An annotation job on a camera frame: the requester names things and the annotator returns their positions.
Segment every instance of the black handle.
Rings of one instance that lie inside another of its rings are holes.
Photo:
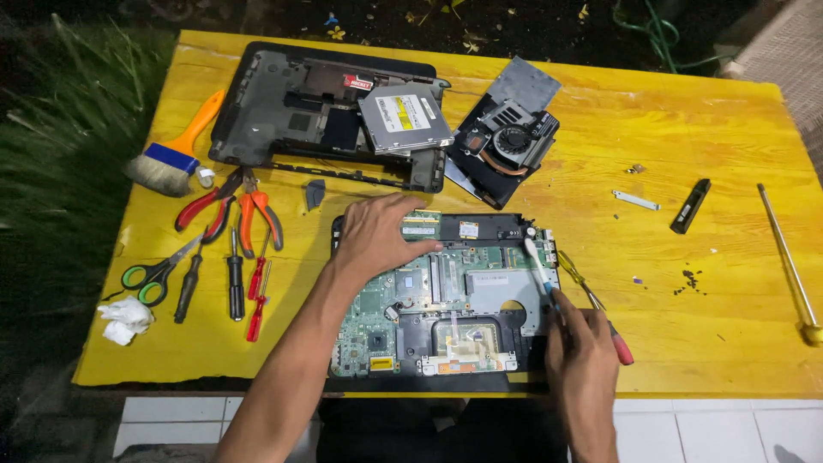
[[[203,262],[203,257],[199,254],[192,256],[192,266],[188,268],[188,272],[183,276],[183,286],[180,289],[180,299],[177,301],[177,310],[174,311],[174,322],[183,323],[188,311],[188,304],[192,301],[194,288],[198,285],[198,271],[200,263]]]
[[[229,316],[234,321],[246,316],[243,300],[243,258],[232,255],[226,262],[229,265]]]

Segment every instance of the hand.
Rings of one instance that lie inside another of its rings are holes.
[[[578,309],[559,290],[551,295],[560,312],[552,313],[546,372],[575,461],[617,462],[612,409],[620,362],[606,314]]]
[[[386,270],[407,264],[427,252],[442,250],[439,241],[406,243],[400,235],[403,217],[412,209],[423,207],[422,199],[400,193],[349,204],[333,260],[365,284]]]

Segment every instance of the green hose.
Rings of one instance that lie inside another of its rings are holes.
[[[654,54],[656,54],[663,61],[663,64],[669,68],[672,74],[677,74],[679,69],[695,68],[718,59],[732,58],[730,55],[717,55],[711,58],[701,59],[700,61],[694,63],[675,63],[672,59],[672,52],[670,48],[675,46],[677,42],[680,41],[680,32],[677,31],[677,28],[671,22],[658,17],[658,14],[654,11],[654,7],[652,6],[650,0],[644,1],[646,3],[646,8],[649,10],[649,15],[652,18],[644,26],[629,24],[628,22],[620,19],[618,16],[618,11],[620,10],[621,0],[617,0],[617,4],[614,8],[612,8],[611,18],[618,26],[624,29],[634,30],[636,32],[642,32],[643,34],[648,35],[649,43],[652,45]]]

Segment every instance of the yellow table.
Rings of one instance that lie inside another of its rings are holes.
[[[252,40],[431,63],[453,86],[443,102],[452,127],[508,62],[184,31],[149,142],[176,136],[202,101],[227,88]],[[823,316],[823,191],[779,89],[651,72],[536,65],[563,84],[550,106],[560,131],[542,169],[517,190],[505,211],[534,217],[540,226],[553,229],[558,246],[607,306],[636,360],[621,369],[619,395],[823,397],[823,349],[807,347],[796,330],[796,303],[756,188],[758,182],[766,185],[811,303]],[[195,152],[219,171],[216,181],[221,183],[232,167],[214,166],[207,159],[208,146],[204,134]],[[635,163],[648,170],[625,173]],[[95,315],[74,376],[77,384],[253,377],[328,258],[332,220],[352,201],[394,191],[327,178],[323,205],[307,212],[301,186],[311,180],[308,175],[263,170],[256,175],[260,189],[272,198],[286,238],[282,252],[270,252],[271,302],[260,340],[245,341],[248,317],[235,323],[227,315],[224,258],[229,246],[224,234],[203,249],[200,283],[183,325],[173,323],[172,314],[188,258],[172,274],[167,300],[154,308],[156,322],[131,345],[120,347],[104,339],[106,322]],[[688,233],[676,235],[669,223],[694,183],[704,177],[712,180],[712,189]],[[617,200],[613,189],[651,199],[662,209],[654,212]],[[492,212],[450,181],[441,194],[423,197],[430,208],[446,213]],[[184,233],[174,231],[176,214],[193,198],[166,198],[134,187],[103,294],[120,289],[119,277],[129,265],[171,255],[212,220],[213,206]],[[265,232],[261,217],[255,218],[255,227],[258,249]],[[245,273],[252,268],[253,262],[246,260]],[[702,270],[697,276],[701,293],[686,287],[673,294],[685,286],[684,269]],[[643,283],[633,283],[635,276]],[[560,282],[573,302],[588,305],[562,272]],[[251,310],[249,302],[246,311]],[[526,377],[512,374],[510,380]]]

